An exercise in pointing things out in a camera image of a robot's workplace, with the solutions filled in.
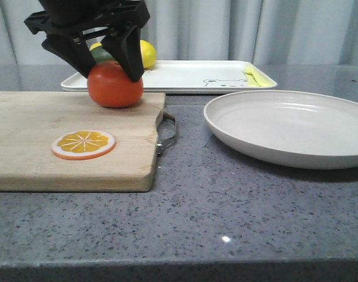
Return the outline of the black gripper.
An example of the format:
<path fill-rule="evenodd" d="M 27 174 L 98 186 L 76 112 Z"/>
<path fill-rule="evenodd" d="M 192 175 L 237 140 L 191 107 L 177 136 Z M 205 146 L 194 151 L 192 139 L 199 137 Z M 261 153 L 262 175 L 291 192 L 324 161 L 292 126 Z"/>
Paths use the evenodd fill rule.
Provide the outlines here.
<path fill-rule="evenodd" d="M 42 47 L 87 78 L 96 65 L 85 41 L 103 36 L 101 43 L 132 82 L 144 73 L 140 30 L 150 19 L 145 1 L 41 1 L 43 10 L 24 23 L 35 35 L 47 34 Z"/>

